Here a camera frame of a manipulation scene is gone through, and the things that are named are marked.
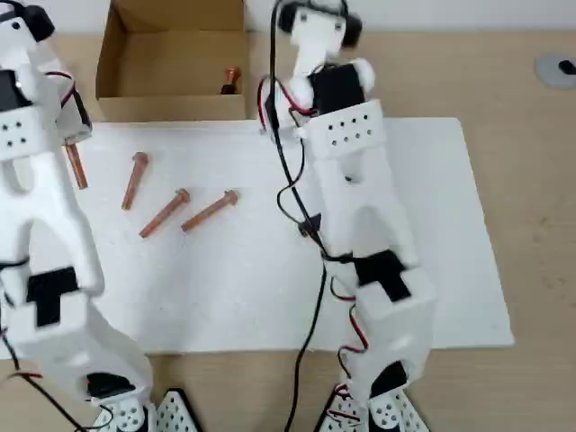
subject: black wire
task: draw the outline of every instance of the black wire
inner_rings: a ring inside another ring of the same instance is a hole
[[[276,144],[276,149],[278,151],[278,156],[280,157],[280,162],[282,163],[282,169],[284,171],[284,174],[286,175],[286,179],[288,180],[288,184],[289,185],[293,185],[294,181],[292,178],[292,174],[290,172],[290,168],[288,167],[288,163],[286,162],[286,157],[284,155],[284,149],[282,147],[282,142],[280,140],[280,132],[279,132],[279,125],[278,125],[278,112],[276,110],[276,104],[274,103],[275,101],[275,89],[276,89],[276,21],[277,21],[277,15],[278,15],[278,9],[280,8],[280,5],[282,4],[284,0],[276,0],[276,2],[274,3],[274,8],[272,9],[272,17],[270,19],[270,99],[271,101],[273,101],[273,103],[270,103],[270,123],[271,123],[271,127],[272,127],[272,133],[274,135],[274,142]],[[308,224],[308,227],[313,227],[314,225],[312,224],[311,221],[311,216],[308,213],[308,210],[306,209],[306,206],[304,205],[304,202],[302,201],[302,198],[300,197],[300,194],[298,193],[298,190],[291,186],[290,190],[292,191],[292,195],[294,195],[294,199],[296,200],[298,207],[300,208],[300,211],[302,213],[302,215],[304,216],[304,219],[306,220],[306,223]],[[316,232],[314,229],[311,229],[309,232],[310,238],[312,240],[314,240],[314,242],[320,247],[320,249],[322,250],[322,252],[324,254],[328,254],[328,251],[326,250],[326,248],[324,247],[324,245],[322,244],[322,240],[320,238],[320,235],[318,232]]]
[[[308,336],[304,341],[304,345],[298,356],[296,357],[296,363],[294,365],[294,393],[292,396],[292,407],[290,409],[290,416],[288,416],[288,420],[286,421],[286,426],[284,427],[284,432],[288,432],[292,427],[292,423],[294,422],[294,416],[296,415],[296,410],[298,409],[298,393],[300,391],[300,365],[302,363],[302,359],[304,358],[304,354],[306,354],[306,350],[308,349],[308,345],[312,341],[312,337],[314,336],[314,331],[316,330],[316,324],[318,324],[318,317],[320,315],[320,307],[322,305],[322,300],[324,298],[324,288],[326,286],[326,279],[328,278],[328,272],[326,271],[326,266],[322,265],[322,280],[320,281],[320,291],[318,294],[318,299],[316,300],[316,308],[314,309],[314,316],[312,318],[312,323],[310,325],[310,330],[308,332]]]
[[[0,0],[0,3],[4,3],[5,5],[10,5],[14,9],[23,9],[25,6],[22,3],[15,2],[14,0]]]
[[[300,127],[300,124],[298,123],[298,120],[296,120],[296,117],[294,116],[294,113],[292,111],[290,111],[290,116],[292,117],[292,119],[294,120],[294,123],[296,123],[296,127]],[[284,216],[286,216],[288,219],[290,219],[292,222],[294,222],[297,225],[300,225],[300,221],[297,220],[296,218],[294,218],[288,211],[286,211],[286,209],[282,206],[282,194],[284,192],[286,192],[288,189],[295,187],[296,184],[300,181],[300,179],[302,178],[302,174],[304,174],[304,168],[306,165],[306,148],[304,147],[304,139],[300,138],[300,146],[302,149],[302,156],[301,156],[301,163],[300,163],[300,170],[298,171],[298,174],[296,175],[296,177],[294,178],[294,181],[291,184],[288,184],[287,186],[283,187],[280,192],[278,192],[278,195],[276,196],[276,205],[278,206],[278,208],[280,209],[280,212],[283,213]]]
[[[4,345],[6,346],[6,349],[8,350],[8,353],[10,354],[10,357],[12,358],[12,363],[14,365],[14,369],[16,370],[16,372],[20,372],[21,371],[20,360],[18,359],[18,355],[16,355],[16,352],[14,351],[14,347],[12,346],[12,344],[10,344],[10,342],[8,341],[8,338],[6,337],[6,330],[5,329],[2,331],[2,341],[4,342]],[[48,393],[41,385],[39,385],[37,382],[35,382],[30,376],[25,375],[25,374],[22,374],[19,376],[23,380],[25,380],[31,387],[33,387],[38,393],[40,393],[42,396],[44,396],[44,398],[46,398],[46,400],[48,400],[48,402],[50,402],[50,404],[62,415],[62,417],[64,417],[72,426],[74,426],[76,428],[76,431],[86,432],[88,430],[99,430],[99,429],[107,427],[108,425],[110,425],[110,423],[112,423],[112,419],[110,419],[110,421],[107,424],[105,424],[101,427],[100,426],[98,426],[98,427],[84,427],[84,426],[82,426],[64,409],[64,407],[62,407],[62,405],[59,404],[59,402],[57,400],[55,400],[52,397],[52,395],[50,393]],[[107,409],[106,407],[101,406],[100,408],[110,412],[110,414],[113,415],[112,411]]]

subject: cable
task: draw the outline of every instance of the cable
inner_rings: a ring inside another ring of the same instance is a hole
[[[320,315],[320,307],[322,305],[322,300],[324,299],[324,287],[326,286],[327,278],[328,278],[328,272],[326,271],[326,266],[322,265],[322,279],[320,281],[320,291],[318,294],[318,299],[316,300],[316,308],[314,309],[314,316],[312,318],[312,323],[310,325],[308,336],[306,337],[304,345],[302,345],[302,348],[296,357],[296,363],[294,365],[294,393],[292,396],[292,407],[290,408],[290,415],[288,416],[288,420],[286,421],[284,432],[288,432],[292,427],[292,423],[294,422],[294,416],[296,415],[296,409],[298,408],[298,393],[300,390],[300,365],[302,363],[302,359],[304,358],[304,354],[306,354],[308,345],[312,341],[314,331],[316,330],[316,324],[318,323],[318,317]]]
[[[6,349],[8,350],[8,353],[10,354],[10,357],[12,358],[12,363],[14,365],[14,369],[16,370],[14,375],[20,376],[31,387],[33,387],[38,393],[40,393],[42,396],[44,396],[44,398],[46,398],[46,400],[48,400],[48,402],[50,402],[50,404],[62,415],[62,417],[64,417],[72,426],[74,426],[76,428],[76,431],[86,432],[88,430],[99,430],[99,429],[102,429],[102,428],[109,426],[110,423],[112,423],[113,419],[111,418],[110,421],[106,425],[103,425],[101,427],[100,426],[99,427],[84,427],[84,426],[80,425],[80,423],[78,423],[64,409],[64,407],[62,407],[62,405],[60,405],[59,402],[52,397],[51,394],[49,394],[41,385],[39,385],[37,382],[35,382],[32,379],[31,373],[25,373],[20,369],[20,360],[18,359],[18,356],[16,355],[14,348],[12,347],[10,342],[8,341],[8,338],[6,337],[6,329],[2,330],[2,332],[0,333],[0,337],[2,338],[2,341],[4,342],[4,345],[6,346]],[[100,406],[100,408],[113,414],[111,410],[107,409],[104,406]]]
[[[0,3],[4,3],[5,5],[10,5],[14,9],[24,9],[26,7],[22,3],[15,2],[14,0],[0,0]]]
[[[68,101],[70,100],[70,98],[72,97],[74,92],[76,91],[75,79],[70,74],[67,74],[66,72],[61,72],[59,70],[51,70],[49,72],[46,72],[44,75],[47,77],[63,77],[63,78],[67,78],[67,79],[72,81],[72,86],[67,91],[67,93],[64,95],[64,97],[60,100],[60,105],[62,108],[64,108],[64,105],[66,105],[68,103]]]
[[[296,117],[294,116],[293,112],[290,111],[290,115],[292,117],[292,119],[294,120],[294,123],[296,123],[296,127],[300,127],[300,124],[298,123],[298,121],[296,120]],[[288,184],[287,186],[283,187],[280,192],[278,192],[278,195],[276,196],[276,205],[278,206],[278,208],[280,209],[280,212],[283,213],[284,216],[286,216],[286,218],[290,219],[292,222],[294,222],[296,225],[300,225],[301,222],[299,220],[297,220],[296,218],[294,218],[288,211],[286,211],[286,209],[282,206],[282,194],[284,192],[286,192],[288,189],[291,189],[293,187],[296,186],[296,184],[300,181],[300,179],[302,178],[302,174],[304,174],[304,168],[305,168],[305,164],[306,164],[306,148],[304,147],[304,139],[300,138],[300,146],[301,146],[301,150],[302,150],[302,156],[301,156],[301,163],[300,163],[300,170],[298,171],[298,174],[296,175],[296,177],[294,178],[294,181],[292,182],[292,184]]]

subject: red wire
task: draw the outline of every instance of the red wire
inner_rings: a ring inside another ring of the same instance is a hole
[[[341,300],[342,302],[355,302],[356,301],[355,295],[345,296],[345,295],[340,295],[340,294],[336,293],[336,291],[334,290],[334,280],[335,279],[336,279],[336,277],[332,276],[332,279],[330,280],[330,292],[332,293],[332,295],[334,297],[336,297],[337,299]]]
[[[46,72],[44,75],[46,75],[47,77],[63,77],[72,81],[72,86],[70,87],[70,90],[68,90],[68,92],[64,95],[64,97],[60,100],[60,104],[62,105],[62,107],[64,107],[64,105],[66,105],[66,103],[70,100],[70,98],[76,91],[76,81],[70,74],[67,74],[66,72],[62,72],[59,70],[51,70]]]
[[[357,416],[352,416],[350,414],[347,414],[345,412],[341,412],[341,411],[334,411],[333,409],[329,409],[328,412],[330,414],[332,414],[333,416],[339,416],[339,417],[344,417],[345,419],[351,419],[351,420],[355,420],[355,421],[360,421],[360,418]]]

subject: white wall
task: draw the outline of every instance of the white wall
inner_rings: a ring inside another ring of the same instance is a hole
[[[249,26],[259,30],[267,29],[273,0],[245,0],[245,2]],[[576,28],[576,0],[348,0],[348,2],[350,10],[359,13],[366,27],[370,29]],[[45,6],[60,32],[100,32],[104,28],[110,0],[27,0],[27,3]]]

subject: white plastic bracket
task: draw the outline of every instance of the white plastic bracket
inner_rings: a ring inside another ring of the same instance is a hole
[[[345,34],[345,18],[299,7],[292,27],[292,45],[298,47],[293,75],[306,77],[328,56],[338,54]]]

